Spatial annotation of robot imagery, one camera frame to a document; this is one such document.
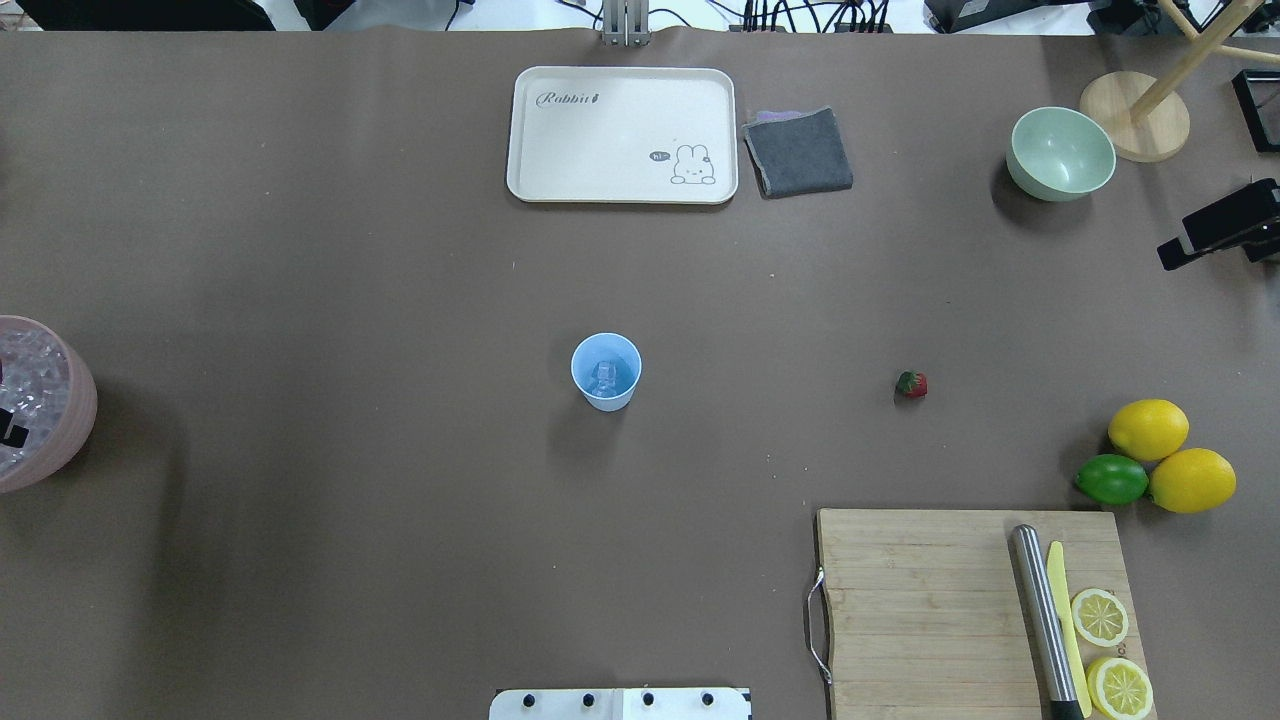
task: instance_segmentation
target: yellow lemon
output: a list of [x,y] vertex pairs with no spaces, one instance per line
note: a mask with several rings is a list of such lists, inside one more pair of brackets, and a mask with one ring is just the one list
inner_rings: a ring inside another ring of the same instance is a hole
[[1132,660],[1094,660],[1084,684],[1089,685],[1093,706],[1111,720],[1142,720],[1151,714],[1151,678]]
[[1172,512],[1199,512],[1235,495],[1235,470],[1225,457],[1192,447],[1156,465],[1147,487],[1151,500]]
[[1071,620],[1082,638],[1100,647],[1115,647],[1129,634],[1129,611],[1119,597],[1098,588],[1075,596]]
[[1167,400],[1139,400],[1111,418],[1107,437],[1121,454],[1139,462],[1169,457],[1187,442],[1187,414]]

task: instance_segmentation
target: mint green bowl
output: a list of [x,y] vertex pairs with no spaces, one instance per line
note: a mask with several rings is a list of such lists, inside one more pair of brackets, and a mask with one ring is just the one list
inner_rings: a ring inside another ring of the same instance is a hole
[[1116,150],[1098,123],[1068,108],[1037,108],[1018,119],[1005,152],[1009,174],[1032,197],[1064,202],[1105,186]]

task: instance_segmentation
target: ice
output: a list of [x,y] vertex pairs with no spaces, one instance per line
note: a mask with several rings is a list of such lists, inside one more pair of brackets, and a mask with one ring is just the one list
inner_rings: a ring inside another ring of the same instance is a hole
[[591,387],[588,392],[595,397],[614,397],[618,395],[618,366],[609,360],[602,360],[591,373]]
[[54,336],[38,328],[0,331],[0,475],[35,455],[58,427],[70,391],[68,373]]

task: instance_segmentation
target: strawberry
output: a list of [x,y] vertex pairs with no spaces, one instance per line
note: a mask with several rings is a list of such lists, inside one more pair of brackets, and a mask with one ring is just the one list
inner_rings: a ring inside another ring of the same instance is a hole
[[929,392],[929,382],[924,373],[908,370],[897,377],[897,392],[904,397],[924,397]]

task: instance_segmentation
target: wooden cutting board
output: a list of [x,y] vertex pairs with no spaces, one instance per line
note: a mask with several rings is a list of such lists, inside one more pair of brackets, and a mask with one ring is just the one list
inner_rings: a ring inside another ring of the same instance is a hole
[[[1062,542],[1071,597],[1103,588],[1129,610],[1119,647],[1080,638],[1085,667],[1124,656],[1147,669],[1110,512],[823,509],[833,720],[1047,716],[1009,542],[1021,523],[1038,530],[1042,556]],[[1106,719],[1094,708],[1091,720]]]

